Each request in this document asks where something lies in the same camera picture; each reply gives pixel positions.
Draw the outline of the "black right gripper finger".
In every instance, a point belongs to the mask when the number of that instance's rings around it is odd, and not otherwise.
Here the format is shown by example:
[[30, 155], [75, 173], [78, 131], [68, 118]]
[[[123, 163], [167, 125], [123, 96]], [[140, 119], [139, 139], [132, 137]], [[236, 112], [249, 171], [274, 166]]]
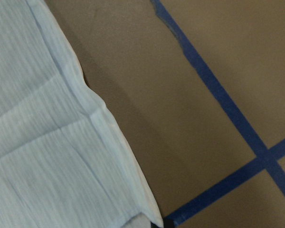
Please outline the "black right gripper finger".
[[164, 225], [164, 228], [174, 228], [174, 221], [169, 218], [164, 218], [163, 225]]

